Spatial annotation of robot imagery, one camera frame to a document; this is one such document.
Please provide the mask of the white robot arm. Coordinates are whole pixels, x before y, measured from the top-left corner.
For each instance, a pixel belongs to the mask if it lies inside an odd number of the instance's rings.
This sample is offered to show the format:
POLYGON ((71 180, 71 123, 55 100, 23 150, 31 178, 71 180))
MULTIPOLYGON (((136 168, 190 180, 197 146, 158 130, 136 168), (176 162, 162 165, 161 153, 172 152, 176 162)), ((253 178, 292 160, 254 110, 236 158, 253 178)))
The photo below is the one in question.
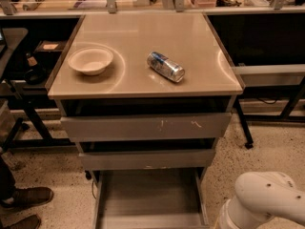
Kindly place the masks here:
POLYGON ((305 192, 281 172, 248 172, 234 184, 213 229, 257 229, 275 217, 305 225, 305 192))

